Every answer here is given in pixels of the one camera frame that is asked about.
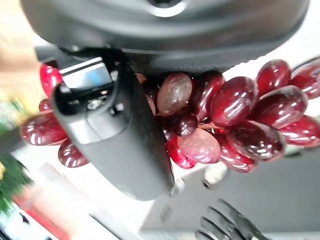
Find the bunch of grapes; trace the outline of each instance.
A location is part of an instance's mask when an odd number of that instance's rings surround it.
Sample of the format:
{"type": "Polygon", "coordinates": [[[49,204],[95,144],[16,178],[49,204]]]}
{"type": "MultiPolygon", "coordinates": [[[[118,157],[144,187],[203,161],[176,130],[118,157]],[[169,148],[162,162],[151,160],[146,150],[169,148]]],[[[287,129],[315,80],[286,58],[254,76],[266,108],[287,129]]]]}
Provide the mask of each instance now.
{"type": "MultiPolygon", "coordinates": [[[[163,131],[170,158],[183,169],[221,161],[237,172],[250,173],[258,162],[278,159],[287,143],[320,145],[320,124],[304,115],[308,98],[320,96],[320,60],[293,73],[283,60],[272,60],[256,80],[238,76],[226,81],[217,71],[197,78],[175,72],[164,81],[136,76],[163,131]]],[[[40,79],[48,98],[62,82],[59,71],[45,64],[40,79]]],[[[40,115],[21,127],[23,139],[38,146],[61,144],[58,157],[66,167],[87,164],[48,99],[41,101],[39,110],[40,115]]]]}

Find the screw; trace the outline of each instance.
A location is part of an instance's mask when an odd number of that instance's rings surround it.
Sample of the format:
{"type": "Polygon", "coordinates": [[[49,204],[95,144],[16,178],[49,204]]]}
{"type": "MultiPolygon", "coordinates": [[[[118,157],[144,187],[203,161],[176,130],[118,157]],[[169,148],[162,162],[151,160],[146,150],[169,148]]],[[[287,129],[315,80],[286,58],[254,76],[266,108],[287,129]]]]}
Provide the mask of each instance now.
{"type": "Polygon", "coordinates": [[[88,105],[87,105],[87,108],[89,110],[95,110],[97,109],[100,105],[101,105],[102,101],[100,99],[94,99],[94,100],[91,100],[88,105]]]}

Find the grape stem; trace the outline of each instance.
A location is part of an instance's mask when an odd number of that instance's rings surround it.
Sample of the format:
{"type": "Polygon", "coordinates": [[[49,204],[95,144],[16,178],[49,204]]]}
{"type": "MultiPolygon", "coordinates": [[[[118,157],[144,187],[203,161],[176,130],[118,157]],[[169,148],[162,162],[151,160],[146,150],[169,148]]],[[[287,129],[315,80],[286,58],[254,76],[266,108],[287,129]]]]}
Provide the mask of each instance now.
{"type": "Polygon", "coordinates": [[[223,127],[216,126],[213,122],[210,123],[199,123],[199,129],[224,129],[223,127]]]}

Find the red grape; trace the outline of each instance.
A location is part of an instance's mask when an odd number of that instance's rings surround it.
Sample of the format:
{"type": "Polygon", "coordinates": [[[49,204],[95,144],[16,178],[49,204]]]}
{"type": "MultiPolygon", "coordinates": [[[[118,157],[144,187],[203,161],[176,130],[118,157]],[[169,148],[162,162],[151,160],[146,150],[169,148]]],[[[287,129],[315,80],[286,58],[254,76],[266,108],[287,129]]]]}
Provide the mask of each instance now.
{"type": "Polygon", "coordinates": [[[262,96],[272,90],[287,86],[290,77],[290,67],[285,61],[279,59],[268,61],[256,77],[259,89],[258,95],[262,96]]]}
{"type": "Polygon", "coordinates": [[[37,146],[59,145],[67,138],[52,111],[30,117],[21,126],[20,134],[28,144],[37,146]]]}
{"type": "Polygon", "coordinates": [[[191,108],[199,121],[210,116],[212,98],[225,81],[218,71],[205,72],[197,80],[191,97],[191,108]]]}
{"type": "Polygon", "coordinates": [[[290,85],[295,85],[307,94],[309,99],[320,97],[320,59],[299,67],[292,73],[290,85]]]}
{"type": "Polygon", "coordinates": [[[171,127],[175,134],[186,137],[196,131],[198,119],[187,111],[178,112],[171,117],[171,127]]]}
{"type": "Polygon", "coordinates": [[[157,108],[161,115],[169,116],[181,110],[192,91],[190,77],[182,72],[170,74],[160,87],[157,108]]]}
{"type": "Polygon", "coordinates": [[[178,147],[190,160],[210,164],[218,162],[220,146],[207,131],[197,128],[190,136],[178,137],[178,147]]]}
{"type": "Polygon", "coordinates": [[[43,91],[50,98],[54,87],[63,82],[63,79],[57,68],[42,64],[40,67],[40,81],[43,91]]]}
{"type": "Polygon", "coordinates": [[[304,115],[280,131],[288,144],[314,147],[320,145],[320,123],[310,116],[304,115]]]}
{"type": "Polygon", "coordinates": [[[147,94],[145,95],[146,100],[148,101],[148,104],[151,108],[152,114],[155,115],[156,114],[156,107],[155,107],[155,103],[154,101],[152,101],[152,98],[150,96],[148,96],[147,94]]]}
{"type": "Polygon", "coordinates": [[[284,86],[263,95],[249,118],[281,129],[299,120],[307,104],[308,97],[299,88],[284,86]]]}
{"type": "Polygon", "coordinates": [[[68,168],[78,168],[89,163],[70,139],[65,140],[58,151],[60,163],[68,168]]]}
{"type": "Polygon", "coordinates": [[[227,142],[225,135],[216,134],[214,137],[219,142],[221,148],[219,161],[239,173],[251,173],[256,169],[258,163],[235,150],[235,148],[227,142]]]}
{"type": "Polygon", "coordinates": [[[169,119],[167,117],[158,115],[155,116],[155,120],[158,123],[159,127],[162,129],[165,140],[170,141],[174,136],[174,132],[171,128],[169,119]]]}
{"type": "Polygon", "coordinates": [[[159,93],[159,86],[154,81],[148,80],[142,84],[142,88],[144,93],[147,94],[150,98],[152,98],[152,101],[156,106],[159,93]]]}
{"type": "Polygon", "coordinates": [[[172,140],[166,143],[166,149],[168,150],[172,161],[174,161],[180,168],[192,169],[196,165],[195,161],[188,159],[178,148],[177,136],[174,136],[172,140]]]}
{"type": "Polygon", "coordinates": [[[229,128],[227,141],[242,155],[259,161],[273,161],[286,148],[285,137],[275,128],[251,120],[229,128]]]}
{"type": "Polygon", "coordinates": [[[231,126],[250,114],[258,95],[256,82],[238,76],[222,85],[213,97],[210,117],[217,126],[231,126]]]}
{"type": "Polygon", "coordinates": [[[45,112],[48,110],[52,110],[50,101],[48,98],[43,99],[40,103],[39,103],[39,111],[40,112],[45,112]]]}

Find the black plastic casing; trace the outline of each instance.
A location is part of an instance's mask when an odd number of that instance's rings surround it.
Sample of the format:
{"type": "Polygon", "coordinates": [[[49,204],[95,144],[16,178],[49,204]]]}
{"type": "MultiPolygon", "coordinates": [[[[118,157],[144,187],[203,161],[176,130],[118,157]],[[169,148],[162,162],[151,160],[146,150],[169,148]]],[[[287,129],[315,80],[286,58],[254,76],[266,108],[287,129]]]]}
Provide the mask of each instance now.
{"type": "Polygon", "coordinates": [[[114,87],[104,104],[94,110],[86,104],[70,106],[77,96],[61,83],[52,93],[54,114],[76,147],[117,189],[137,200],[153,200],[174,186],[163,133],[130,67],[117,62],[107,69],[114,87]]]}
{"type": "Polygon", "coordinates": [[[224,71],[256,59],[292,36],[309,5],[309,0],[171,0],[184,4],[184,9],[160,17],[154,15],[159,8],[152,1],[21,0],[21,4],[34,31],[46,41],[71,51],[119,49],[135,72],[147,75],[224,71]]]}

